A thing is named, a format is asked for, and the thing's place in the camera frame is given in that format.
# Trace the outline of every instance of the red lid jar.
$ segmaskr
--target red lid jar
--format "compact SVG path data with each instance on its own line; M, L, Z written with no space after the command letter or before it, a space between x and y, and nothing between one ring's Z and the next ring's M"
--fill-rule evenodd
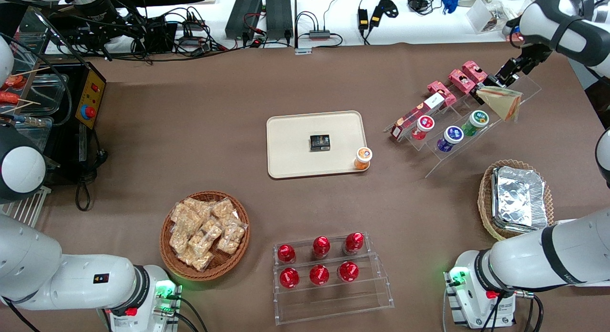
M328 272L328 269L324 265L320 264L315 265L309 272L309 279L311 280L311 283L315 284L316 286L322 286L328 282L330 276L331 275Z
M331 250L331 242L327 237L321 236L314 240L314 256L319 260L327 256Z
M284 264L292 264L296 261L296 254L293 247L284 244L277 249L277 258Z
M279 283L288 289L292 289L299 284L299 273L294 268L283 269L279 274Z
M358 269L358 265L353 262L343 262L337 268L337 274L339 279L343 282L352 282L353 280L358 278L358 273L360 270Z
M345 238L343 249L345 254L357 254L362 245L364 245L364 235L360 232L355 232Z

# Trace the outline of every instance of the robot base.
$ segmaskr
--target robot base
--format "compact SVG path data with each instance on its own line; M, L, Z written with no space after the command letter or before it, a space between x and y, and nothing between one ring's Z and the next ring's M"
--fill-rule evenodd
M144 265L150 276L150 288L142 306L133 316L117 317L109 314L113 332L164 332L171 318L153 314L153 310L170 308L172 300L158 297L161 294L176 294L176 284L170 280L167 273L157 265Z
M488 319L497 299L489 299L488 292L479 284L475 273L475 258L479 252L471 250L461 254L448 273L445 273L449 304L456 325L467 325L472 329L480 329ZM462 282L459 286L449 286L452 282ZM502 299L495 319L496 327L512 326L515 312L515 295ZM494 323L494 317L487 327Z

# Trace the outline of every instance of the round wicker basket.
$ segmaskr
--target round wicker basket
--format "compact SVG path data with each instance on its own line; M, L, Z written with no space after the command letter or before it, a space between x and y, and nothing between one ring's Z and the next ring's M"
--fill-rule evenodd
M479 213L481 213L481 220L483 221L483 226L492 235L495 239L499 241L503 241L506 238L519 236L519 233L502 230L497 227L492 221L492 171L497 167L512 167L513 169L525 169L530 171L535 171L541 178L542 175L536 171L536 169L530 167L527 163L523 163L521 161L515 161L514 159L505 159L502 161L497 161L490 165L488 169L483 174L483 179L481 180L481 186L479 187L479 199L477 200L477 204L479 206ZM549 225L553 225L553 198L551 197L551 190L549 189L549 185L546 184L544 186L544 206L547 211L547 222Z
M237 248L235 254L227 254L217 250L216 244L218 241L215 241L214 245L212 246L212 254L214 257L212 258L210 264L207 265L207 268L205 268L204 271L199 272L194 267L184 264L176 257L174 249L170 247L170 237L172 236L170 230L172 229L174 222L170 219L169 214L165 218L163 227L161 227L159 248L161 248L161 258L163 258L163 262L165 263L166 267L168 267L168 269L170 269L176 275L187 280L197 282L214 280L233 269L233 267L235 267L235 265L237 265L237 263L244 256L250 241L250 221L248 220L248 214L246 213L244 206L242 206L242 204L235 197L232 197L231 195L222 191L200 191L199 193L189 195L189 197L200 201L220 201L223 198L229 198L237 210L239 219L248 224L246 234L244 235L244 238L242 238L242 243Z

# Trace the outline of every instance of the white tray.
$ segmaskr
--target white tray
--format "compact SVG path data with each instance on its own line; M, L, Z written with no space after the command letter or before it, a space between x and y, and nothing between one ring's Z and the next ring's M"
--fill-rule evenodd
M267 169L273 178L362 172L356 152L366 147L357 111L284 115L267 120ZM309 136L328 134L329 151L310 151Z

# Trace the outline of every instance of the brown tablecloth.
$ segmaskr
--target brown tablecloth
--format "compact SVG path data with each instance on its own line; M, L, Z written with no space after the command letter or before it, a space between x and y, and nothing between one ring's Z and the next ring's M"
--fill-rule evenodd
M108 78L98 135L109 160L91 186L94 207L74 207L74 187L57 187L39 230L65 253L107 253L134 264L163 265L159 228L177 200L220 190L239 198L252 236L242 262L214 282L183 282L210 332L417 331L441 324L442 271L466 250L491 247L477 192L482 172L499 159L527 162L553 193L556 219L608 206L610 191L593 150L603 128L571 67L553 55L531 74L542 91L502 123L423 179L431 154L394 143L383 128L473 59L495 72L519 51L508 45L395 45L314 50L241 50L196 61L96 66ZM266 171L265 122L275 115L356 110L375 157L364 174L272 180ZM390 276L396 308L276 327L272 245L367 231ZM601 331L610 325L606 289L541 293L543 331ZM528 304L518 302L522 330ZM194 316L183 311L188 317ZM102 332L92 310L24 312L44 332ZM0 330L28 328L7 308ZM455 327L447 317L449 330Z

